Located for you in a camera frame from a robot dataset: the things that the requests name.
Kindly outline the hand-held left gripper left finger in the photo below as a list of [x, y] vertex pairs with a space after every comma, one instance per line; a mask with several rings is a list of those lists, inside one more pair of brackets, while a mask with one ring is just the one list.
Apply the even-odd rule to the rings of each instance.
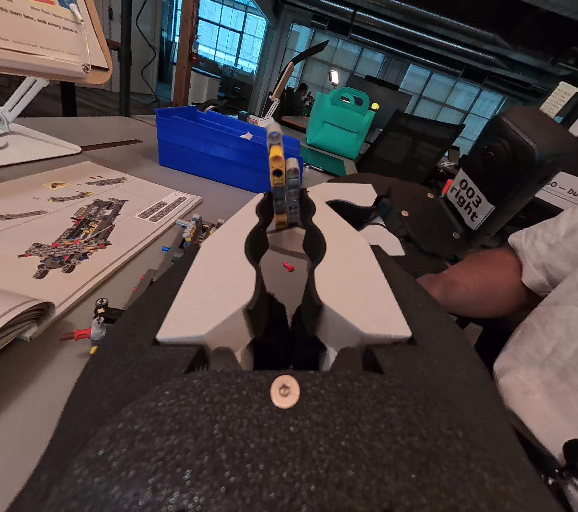
[[271, 193], [259, 193], [201, 244], [157, 343], [229, 349], [242, 368], [254, 367], [252, 344], [269, 320], [259, 264], [269, 249], [270, 223]]

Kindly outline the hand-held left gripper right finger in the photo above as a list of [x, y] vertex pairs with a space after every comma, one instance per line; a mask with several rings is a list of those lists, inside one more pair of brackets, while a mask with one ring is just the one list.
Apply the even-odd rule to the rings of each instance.
[[303, 250], [310, 266], [302, 298], [321, 364], [343, 349], [405, 343], [412, 332], [368, 241], [313, 191], [302, 190]]

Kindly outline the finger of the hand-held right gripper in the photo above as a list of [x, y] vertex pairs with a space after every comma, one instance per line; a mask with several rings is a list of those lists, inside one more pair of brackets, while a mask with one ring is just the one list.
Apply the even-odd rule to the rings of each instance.
[[322, 183], [313, 187], [313, 198], [328, 205], [355, 229], [385, 227], [376, 206], [378, 195], [371, 184]]
[[401, 240], [386, 227], [364, 227], [359, 233], [370, 246], [381, 248], [388, 256], [405, 256]]

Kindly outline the short grey lego beam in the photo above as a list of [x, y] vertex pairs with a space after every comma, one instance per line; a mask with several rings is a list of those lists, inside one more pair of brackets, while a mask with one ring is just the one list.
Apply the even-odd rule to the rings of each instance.
[[295, 157], [285, 160], [285, 187], [287, 203], [287, 223], [289, 226], [300, 222], [300, 163]]

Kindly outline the long grey lego beam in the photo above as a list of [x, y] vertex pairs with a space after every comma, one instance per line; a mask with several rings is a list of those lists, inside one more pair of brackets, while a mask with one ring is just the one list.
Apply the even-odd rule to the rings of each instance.
[[[271, 122], [266, 126], [266, 140], [269, 148], [272, 144], [283, 145], [283, 133], [280, 126], [276, 122]], [[273, 214], [274, 213], [287, 213], [287, 203], [286, 203], [286, 187], [277, 188], [272, 192], [273, 200]]]

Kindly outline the lego chassis model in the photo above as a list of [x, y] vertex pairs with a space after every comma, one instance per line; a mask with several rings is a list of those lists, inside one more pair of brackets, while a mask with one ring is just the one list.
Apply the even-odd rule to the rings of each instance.
[[188, 251], [199, 247], [208, 237], [224, 224], [223, 219], [217, 222], [209, 222], [199, 214], [193, 214], [191, 219], [178, 219], [176, 225], [180, 227], [179, 233], [170, 247], [163, 246], [165, 256], [158, 269], [149, 269], [141, 276], [139, 283], [134, 287], [123, 309], [110, 305], [107, 298], [97, 299], [91, 326], [86, 329], [61, 333], [60, 342], [89, 340], [91, 342], [90, 353], [95, 353], [98, 345], [112, 328], [128, 311], [128, 309], [153, 285], [165, 272], [177, 263]]

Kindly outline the teal bag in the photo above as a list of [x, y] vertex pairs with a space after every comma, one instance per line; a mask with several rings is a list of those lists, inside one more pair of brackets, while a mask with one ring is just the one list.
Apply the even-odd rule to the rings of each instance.
[[305, 166], [329, 175], [357, 173], [356, 159], [372, 125], [375, 111], [365, 92], [352, 87], [319, 94], [300, 144]]

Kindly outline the black mesh office chair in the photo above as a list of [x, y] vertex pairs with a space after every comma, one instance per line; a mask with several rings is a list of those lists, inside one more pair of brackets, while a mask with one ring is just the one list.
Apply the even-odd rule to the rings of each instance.
[[396, 110], [356, 163], [358, 173], [423, 184], [464, 129]]

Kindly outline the white paper note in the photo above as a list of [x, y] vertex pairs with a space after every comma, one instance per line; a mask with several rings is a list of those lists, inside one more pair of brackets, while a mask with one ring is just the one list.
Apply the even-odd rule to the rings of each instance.
[[550, 118], [557, 117], [568, 102], [577, 94], [577, 87], [560, 81], [550, 95], [540, 105], [539, 111]]

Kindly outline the black monitor screen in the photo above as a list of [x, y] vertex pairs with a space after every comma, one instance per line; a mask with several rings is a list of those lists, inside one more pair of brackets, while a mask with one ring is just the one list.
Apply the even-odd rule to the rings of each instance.
[[390, 84], [370, 75], [361, 77], [352, 74], [347, 79], [345, 85], [365, 92], [369, 97], [370, 105], [379, 105], [379, 108], [375, 110], [370, 131], [383, 129], [396, 111], [400, 111], [401, 113], [406, 111], [411, 100], [411, 95], [400, 91], [397, 85]]

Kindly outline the open instruction booklet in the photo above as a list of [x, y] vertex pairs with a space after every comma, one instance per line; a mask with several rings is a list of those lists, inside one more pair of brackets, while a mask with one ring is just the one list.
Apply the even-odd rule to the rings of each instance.
[[1, 183], [1, 347], [42, 333], [200, 201], [92, 162]]

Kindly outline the white folding stand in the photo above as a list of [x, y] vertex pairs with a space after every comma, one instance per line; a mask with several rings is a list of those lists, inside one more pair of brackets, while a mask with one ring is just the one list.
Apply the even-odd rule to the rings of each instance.
[[280, 105], [281, 98], [284, 95], [287, 83], [288, 83], [291, 75], [293, 74], [293, 71], [294, 71], [294, 68], [296, 67], [296, 65], [303, 62], [304, 60], [306, 60], [307, 58], [309, 58], [311, 56], [314, 56], [314, 55], [317, 55], [317, 54], [323, 52], [325, 50], [325, 48], [328, 46], [328, 44], [329, 44], [329, 41], [326, 40], [326, 41], [321, 42], [321, 43], [319, 43], [313, 47], [310, 47], [310, 48], [306, 49], [305, 51], [298, 53], [293, 59], [291, 59], [287, 63], [283, 72], [281, 73], [280, 77], [278, 78], [278, 81], [275, 85], [275, 88], [274, 88], [272, 94], [269, 96], [270, 104], [265, 109], [266, 113], [264, 114], [264, 116], [257, 118], [257, 125], [265, 126], [267, 121], [270, 121], [273, 119], [273, 115], [275, 114], [275, 112], [277, 111], [277, 108]]

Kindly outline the blue plastic bin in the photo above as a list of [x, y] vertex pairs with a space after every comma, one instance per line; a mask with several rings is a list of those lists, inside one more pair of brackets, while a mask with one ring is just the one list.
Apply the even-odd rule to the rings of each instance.
[[266, 127], [196, 106], [156, 110], [162, 166], [250, 192], [271, 190]]

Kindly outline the person's white shirt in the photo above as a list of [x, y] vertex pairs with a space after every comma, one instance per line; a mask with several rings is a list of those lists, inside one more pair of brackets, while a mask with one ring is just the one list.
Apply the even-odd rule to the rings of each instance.
[[494, 364], [515, 422], [551, 456], [577, 438], [577, 206], [509, 238], [522, 282], [542, 298]]

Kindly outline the wooden support post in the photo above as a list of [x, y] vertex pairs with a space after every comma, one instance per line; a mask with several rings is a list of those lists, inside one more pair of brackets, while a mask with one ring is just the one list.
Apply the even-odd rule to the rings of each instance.
[[192, 48], [197, 37], [199, 0], [182, 0], [179, 41], [172, 102], [187, 106], [190, 91]]

